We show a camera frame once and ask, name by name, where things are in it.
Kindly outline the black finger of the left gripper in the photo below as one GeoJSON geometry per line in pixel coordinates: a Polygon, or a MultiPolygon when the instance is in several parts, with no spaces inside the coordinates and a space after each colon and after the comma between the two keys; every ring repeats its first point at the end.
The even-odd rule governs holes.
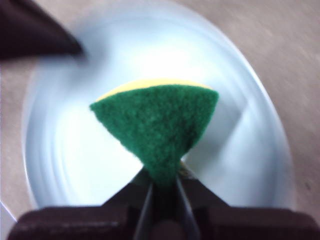
{"type": "Polygon", "coordinates": [[[33,0],[0,2],[1,61],[82,52],[76,38],[33,0]]]}

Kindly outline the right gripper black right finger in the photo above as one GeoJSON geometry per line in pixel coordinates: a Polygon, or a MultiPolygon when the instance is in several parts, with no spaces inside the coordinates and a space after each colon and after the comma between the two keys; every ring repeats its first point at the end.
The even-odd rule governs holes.
{"type": "Polygon", "coordinates": [[[180,175],[183,224],[190,240],[318,240],[320,227],[308,214],[285,208],[235,207],[198,179],[180,175]]]}

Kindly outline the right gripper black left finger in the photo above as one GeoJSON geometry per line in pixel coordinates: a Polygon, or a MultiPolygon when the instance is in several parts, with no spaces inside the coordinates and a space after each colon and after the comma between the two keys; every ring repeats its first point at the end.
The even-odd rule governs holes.
{"type": "Polygon", "coordinates": [[[25,213],[14,225],[16,240],[131,240],[151,179],[140,171],[102,205],[46,207],[25,213]]]}

